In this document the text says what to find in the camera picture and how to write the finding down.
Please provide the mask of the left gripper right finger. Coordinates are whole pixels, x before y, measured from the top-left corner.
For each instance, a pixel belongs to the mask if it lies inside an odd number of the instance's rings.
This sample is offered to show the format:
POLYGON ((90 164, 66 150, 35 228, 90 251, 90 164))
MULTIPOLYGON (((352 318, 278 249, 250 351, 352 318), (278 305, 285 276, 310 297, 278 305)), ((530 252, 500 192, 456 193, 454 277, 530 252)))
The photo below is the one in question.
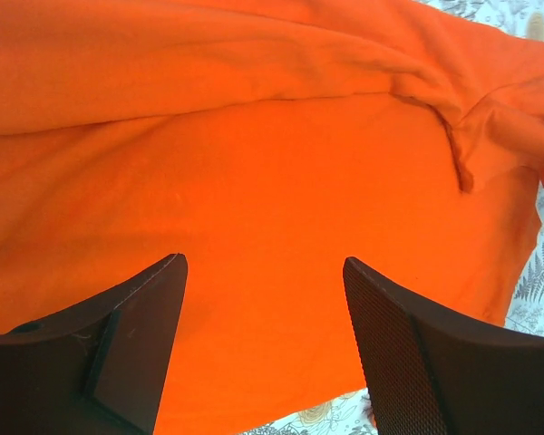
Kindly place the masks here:
POLYGON ((381 434, 544 434, 544 337, 475 320, 349 257, 345 296, 381 434))

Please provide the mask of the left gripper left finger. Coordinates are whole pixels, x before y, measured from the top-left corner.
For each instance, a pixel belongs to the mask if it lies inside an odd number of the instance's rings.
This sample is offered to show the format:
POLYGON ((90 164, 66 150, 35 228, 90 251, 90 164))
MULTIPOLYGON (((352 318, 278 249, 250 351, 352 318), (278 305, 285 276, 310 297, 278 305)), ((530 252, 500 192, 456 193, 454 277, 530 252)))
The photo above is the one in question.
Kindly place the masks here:
POLYGON ((187 274, 169 255, 0 334, 0 434, 152 433, 187 274))

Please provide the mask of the orange t-shirt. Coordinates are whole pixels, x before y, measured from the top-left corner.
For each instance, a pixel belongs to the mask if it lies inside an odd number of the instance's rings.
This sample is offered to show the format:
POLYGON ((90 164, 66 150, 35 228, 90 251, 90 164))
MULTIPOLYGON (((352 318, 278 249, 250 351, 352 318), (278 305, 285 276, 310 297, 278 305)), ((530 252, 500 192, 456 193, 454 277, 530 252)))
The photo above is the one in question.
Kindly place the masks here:
POLYGON ((503 325, 544 42, 415 1, 0 1, 0 333, 189 264, 160 434, 363 375, 342 267, 503 325))

